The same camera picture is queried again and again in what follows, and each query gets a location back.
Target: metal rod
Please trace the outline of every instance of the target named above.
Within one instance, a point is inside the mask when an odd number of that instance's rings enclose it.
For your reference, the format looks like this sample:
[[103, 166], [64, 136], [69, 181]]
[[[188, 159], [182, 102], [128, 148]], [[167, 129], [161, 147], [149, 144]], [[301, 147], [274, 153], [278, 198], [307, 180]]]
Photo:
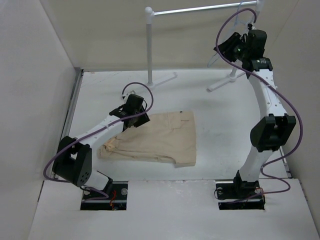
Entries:
[[168, 14], [201, 12], [201, 11], [209, 11], [209, 10], [215, 10], [215, 9], [227, 9], [227, 8], [238, 7], [240, 4], [241, 6], [255, 6], [257, 4], [257, 1], [244, 1], [243, 3], [236, 2], [236, 3], [220, 4], [220, 5], [213, 5], [213, 6], [200, 6], [200, 7], [185, 8], [185, 9], [158, 11], [158, 12], [155, 12], [154, 15], [159, 16], [159, 15], [168, 15]]
[[152, 81], [152, 24], [146, 24], [146, 61], [148, 66], [148, 86], [153, 86]]

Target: tan pants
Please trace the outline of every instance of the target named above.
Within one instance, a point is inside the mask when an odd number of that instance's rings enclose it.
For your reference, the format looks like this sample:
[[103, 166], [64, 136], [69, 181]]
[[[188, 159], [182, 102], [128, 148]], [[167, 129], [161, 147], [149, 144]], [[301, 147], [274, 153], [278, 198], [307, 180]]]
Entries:
[[109, 139], [98, 150], [102, 159], [196, 164], [196, 125], [191, 111], [152, 114], [150, 121]]

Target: beige cloth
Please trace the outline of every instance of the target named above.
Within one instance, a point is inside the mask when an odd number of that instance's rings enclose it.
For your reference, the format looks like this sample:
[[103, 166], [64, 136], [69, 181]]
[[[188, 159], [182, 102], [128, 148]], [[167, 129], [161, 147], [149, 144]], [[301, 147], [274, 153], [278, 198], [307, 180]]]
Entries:
[[128, 128], [109, 139], [98, 150], [98, 156], [194, 166], [197, 157], [194, 113], [167, 112], [149, 118], [144, 125]]

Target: vertical pole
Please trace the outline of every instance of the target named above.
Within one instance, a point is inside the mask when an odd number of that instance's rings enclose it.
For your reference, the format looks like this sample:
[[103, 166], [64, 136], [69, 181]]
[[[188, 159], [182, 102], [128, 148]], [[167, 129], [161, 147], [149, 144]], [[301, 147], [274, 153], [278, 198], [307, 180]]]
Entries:
[[154, 83], [152, 80], [152, 18], [155, 16], [154, 11], [151, 7], [145, 8], [146, 16], [146, 61], [148, 67], [148, 83], [149, 87], [153, 87]]

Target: wall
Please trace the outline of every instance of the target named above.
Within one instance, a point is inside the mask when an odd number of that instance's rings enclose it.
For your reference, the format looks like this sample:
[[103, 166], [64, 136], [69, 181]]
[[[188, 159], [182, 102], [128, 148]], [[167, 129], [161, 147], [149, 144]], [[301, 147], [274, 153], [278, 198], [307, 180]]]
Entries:
[[[298, 0], [265, 0], [257, 26], [266, 30], [267, 50]], [[154, 11], [194, 8], [240, 0], [41, 0], [74, 66], [85, 69], [145, 69], [146, 20]], [[153, 24], [153, 66], [206, 68], [219, 28], [236, 8], [157, 16]], [[251, 14], [243, 13], [246, 21]], [[215, 67], [224, 67], [222, 61]]]
[[[299, 178], [320, 232], [320, 1], [300, 0], [270, 50], [279, 90], [301, 114], [304, 137], [301, 147], [288, 158], [292, 175]], [[298, 127], [285, 150], [298, 139]]]
[[28, 238], [75, 71], [39, 0], [0, 1], [0, 238]]

